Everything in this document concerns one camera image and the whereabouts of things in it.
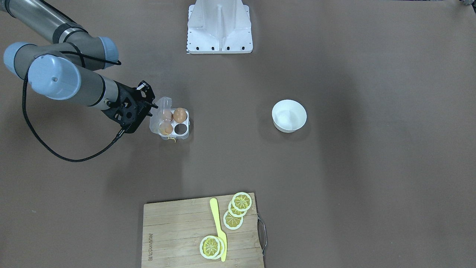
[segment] brand logo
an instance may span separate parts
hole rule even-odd
[[[152,260],[152,238],[153,234],[149,234],[149,261]]]

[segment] lemon slice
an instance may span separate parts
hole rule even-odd
[[[230,215],[230,212],[227,211],[223,215],[223,224],[230,230],[236,230],[243,224],[243,217],[233,217]]]
[[[207,259],[213,259],[220,253],[220,240],[218,237],[206,236],[200,242],[200,254]]]
[[[244,192],[236,193],[231,199],[231,205],[240,212],[245,212],[251,207],[251,197]]]
[[[218,254],[218,255],[217,255],[216,257],[214,257],[213,259],[219,259],[219,258],[221,258],[221,256],[223,255],[223,253],[225,253],[225,242],[224,242],[221,238],[219,238],[219,237],[217,237],[217,238],[218,238],[218,240],[220,240],[220,254]]]
[[[246,214],[247,211],[237,211],[237,209],[234,206],[232,206],[231,201],[230,201],[230,203],[228,204],[228,212],[233,217],[240,218],[240,217],[243,217]]]

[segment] knife handle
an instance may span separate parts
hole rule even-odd
[[[210,199],[210,208],[211,213],[213,214],[213,219],[215,220],[215,227],[217,228],[217,232],[221,230],[220,224],[220,212],[218,211],[218,201],[216,198]]]

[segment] white mounting bracket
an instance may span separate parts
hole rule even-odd
[[[249,7],[241,0],[197,0],[188,8],[187,52],[251,53]]]

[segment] blue joint cap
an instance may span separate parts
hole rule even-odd
[[[74,63],[49,54],[36,58],[28,71],[31,88],[53,100],[67,100],[81,87],[81,74]]]
[[[5,53],[3,54],[3,63],[5,64],[7,69],[10,70],[10,72],[15,74],[16,76],[18,76],[18,74],[17,71],[15,71],[15,56],[17,55],[17,52],[26,45],[33,44],[27,42],[16,42],[8,46],[8,48],[5,50]]]
[[[119,51],[116,44],[109,37],[99,36],[99,39],[101,39],[102,46],[104,47],[105,60],[117,62],[119,60]],[[103,69],[106,69],[110,66],[113,66],[113,64],[106,63],[104,64]]]

